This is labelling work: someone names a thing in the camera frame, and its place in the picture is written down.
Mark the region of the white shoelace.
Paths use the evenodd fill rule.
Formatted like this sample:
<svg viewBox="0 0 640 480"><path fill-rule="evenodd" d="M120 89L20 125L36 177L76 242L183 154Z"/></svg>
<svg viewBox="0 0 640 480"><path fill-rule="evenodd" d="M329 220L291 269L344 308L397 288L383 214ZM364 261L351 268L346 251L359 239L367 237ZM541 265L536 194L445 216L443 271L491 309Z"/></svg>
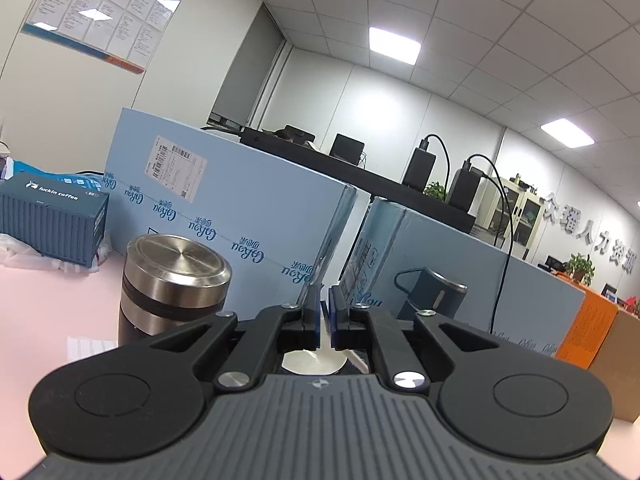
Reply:
<svg viewBox="0 0 640 480"><path fill-rule="evenodd" d="M308 372L311 375L331 375L334 373L333 350L322 307L318 307L318 336L318 347L307 351Z"/></svg>

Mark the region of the black white ceramic mug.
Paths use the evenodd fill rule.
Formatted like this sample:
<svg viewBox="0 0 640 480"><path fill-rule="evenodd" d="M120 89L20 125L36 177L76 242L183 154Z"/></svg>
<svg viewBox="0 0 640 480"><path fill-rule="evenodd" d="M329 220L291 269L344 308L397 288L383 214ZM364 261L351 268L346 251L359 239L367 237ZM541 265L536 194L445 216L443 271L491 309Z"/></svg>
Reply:
<svg viewBox="0 0 640 480"><path fill-rule="evenodd" d="M295 350L285 353L281 366L294 375L329 376L339 372L346 362L341 351Z"/></svg>

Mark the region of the dark blue thermos bottle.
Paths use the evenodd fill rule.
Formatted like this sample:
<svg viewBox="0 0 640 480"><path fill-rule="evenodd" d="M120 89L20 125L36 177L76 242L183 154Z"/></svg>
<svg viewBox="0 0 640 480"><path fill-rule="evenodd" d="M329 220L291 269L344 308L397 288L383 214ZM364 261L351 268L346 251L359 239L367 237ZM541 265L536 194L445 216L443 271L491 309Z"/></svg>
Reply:
<svg viewBox="0 0 640 480"><path fill-rule="evenodd" d="M418 274L413 288L405 288L400 279L413 273ZM394 286L406 294L406 301L397 315L398 320L411 320L416 312L424 310L433 310L447 318L454 318L468 291L465 285L427 268L397 273L394 276Z"/></svg>

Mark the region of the black steel tumbler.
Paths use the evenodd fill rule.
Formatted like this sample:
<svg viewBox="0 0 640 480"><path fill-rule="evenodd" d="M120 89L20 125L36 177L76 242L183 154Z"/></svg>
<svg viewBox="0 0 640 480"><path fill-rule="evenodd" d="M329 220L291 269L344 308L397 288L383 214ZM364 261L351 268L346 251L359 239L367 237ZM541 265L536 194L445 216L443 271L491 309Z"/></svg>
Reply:
<svg viewBox="0 0 640 480"><path fill-rule="evenodd" d="M118 343L153 337L224 308L230 263L213 249L175 234L144 234L126 248Z"/></svg>

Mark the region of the black power strip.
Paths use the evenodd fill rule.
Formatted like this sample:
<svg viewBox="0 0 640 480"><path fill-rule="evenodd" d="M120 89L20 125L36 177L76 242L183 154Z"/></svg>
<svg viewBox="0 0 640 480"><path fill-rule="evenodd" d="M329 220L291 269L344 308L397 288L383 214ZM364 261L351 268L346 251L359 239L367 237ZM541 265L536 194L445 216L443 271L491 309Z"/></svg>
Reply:
<svg viewBox="0 0 640 480"><path fill-rule="evenodd" d="M271 133L246 128L240 142L256 150L278 156L299 166L325 174L328 177L356 186L372 197L386 198L390 202L406 206L424 216L470 234L475 218L441 200L408 188L386 177L359 168L349 162L305 148L303 145L283 140Z"/></svg>

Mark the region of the light blue cardboard box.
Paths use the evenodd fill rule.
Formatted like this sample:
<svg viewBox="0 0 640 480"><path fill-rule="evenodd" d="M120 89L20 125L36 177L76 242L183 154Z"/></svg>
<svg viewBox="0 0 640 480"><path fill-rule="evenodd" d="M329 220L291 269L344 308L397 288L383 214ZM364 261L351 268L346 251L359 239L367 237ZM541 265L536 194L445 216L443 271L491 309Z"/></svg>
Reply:
<svg viewBox="0 0 640 480"><path fill-rule="evenodd" d="M554 356L584 293L531 264L423 214L375 200L364 218L340 285L350 304L397 318L406 294L394 286L405 270L427 268L468 288L454 320ZM400 279L412 289L418 274Z"/></svg>

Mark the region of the green potted plant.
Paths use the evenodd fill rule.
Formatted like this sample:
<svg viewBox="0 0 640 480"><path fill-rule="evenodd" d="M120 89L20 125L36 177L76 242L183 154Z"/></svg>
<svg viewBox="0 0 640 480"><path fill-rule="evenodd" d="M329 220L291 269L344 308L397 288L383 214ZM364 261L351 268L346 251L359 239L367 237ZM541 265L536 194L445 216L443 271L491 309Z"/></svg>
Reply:
<svg viewBox="0 0 640 480"><path fill-rule="evenodd" d="M590 255L583 255L580 252L571 254L570 260L565 263L566 273L579 284L590 286L596 268Z"/></svg>

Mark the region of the orange cardboard box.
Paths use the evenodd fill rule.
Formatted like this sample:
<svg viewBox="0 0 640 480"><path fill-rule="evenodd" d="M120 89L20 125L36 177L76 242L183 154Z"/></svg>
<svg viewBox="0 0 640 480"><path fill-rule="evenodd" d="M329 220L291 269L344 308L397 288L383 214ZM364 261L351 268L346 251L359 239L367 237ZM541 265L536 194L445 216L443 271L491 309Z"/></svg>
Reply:
<svg viewBox="0 0 640 480"><path fill-rule="evenodd" d="M555 357L588 370L608 336L618 313L618 307L611 300L593 292L590 288L572 283L584 294L574 322L570 326Z"/></svg>

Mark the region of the small dark blue box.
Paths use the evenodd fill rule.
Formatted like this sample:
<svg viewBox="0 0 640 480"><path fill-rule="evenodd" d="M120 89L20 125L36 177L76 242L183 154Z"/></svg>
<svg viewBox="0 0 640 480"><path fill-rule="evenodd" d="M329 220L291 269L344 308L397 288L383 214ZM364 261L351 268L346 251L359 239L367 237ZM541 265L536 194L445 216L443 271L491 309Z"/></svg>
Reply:
<svg viewBox="0 0 640 480"><path fill-rule="evenodd" d="M1 182L1 232L88 268L104 237L107 205L106 193L20 172Z"/></svg>

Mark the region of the brown cardboard box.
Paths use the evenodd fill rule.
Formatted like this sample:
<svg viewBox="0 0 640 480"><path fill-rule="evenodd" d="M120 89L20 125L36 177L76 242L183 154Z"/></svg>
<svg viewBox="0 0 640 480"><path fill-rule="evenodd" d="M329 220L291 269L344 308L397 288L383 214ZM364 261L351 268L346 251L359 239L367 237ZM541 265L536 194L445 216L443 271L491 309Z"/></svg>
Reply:
<svg viewBox="0 0 640 480"><path fill-rule="evenodd" d="M639 319L620 311L589 370L611 393L614 417L635 422L640 411Z"/></svg>

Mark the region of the beige wall cabinet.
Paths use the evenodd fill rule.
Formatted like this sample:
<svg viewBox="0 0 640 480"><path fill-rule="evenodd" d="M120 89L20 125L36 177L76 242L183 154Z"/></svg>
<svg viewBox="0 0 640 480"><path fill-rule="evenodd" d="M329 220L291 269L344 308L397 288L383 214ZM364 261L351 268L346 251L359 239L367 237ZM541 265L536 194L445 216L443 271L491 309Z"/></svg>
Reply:
<svg viewBox="0 0 640 480"><path fill-rule="evenodd" d="M503 205L500 193L489 185L492 196L486 229L501 249L507 250L512 242L512 255L526 260L540 226L544 200L531 185L517 177L501 179L500 184L506 204Z"/></svg>

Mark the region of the wall notice poster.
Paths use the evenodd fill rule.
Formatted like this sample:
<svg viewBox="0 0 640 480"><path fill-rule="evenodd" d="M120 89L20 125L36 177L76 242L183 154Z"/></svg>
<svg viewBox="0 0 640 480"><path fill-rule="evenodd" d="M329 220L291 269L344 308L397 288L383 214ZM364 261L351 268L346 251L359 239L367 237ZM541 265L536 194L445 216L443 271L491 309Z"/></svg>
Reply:
<svg viewBox="0 0 640 480"><path fill-rule="evenodd" d="M34 0L22 32L142 74L180 3Z"/></svg>

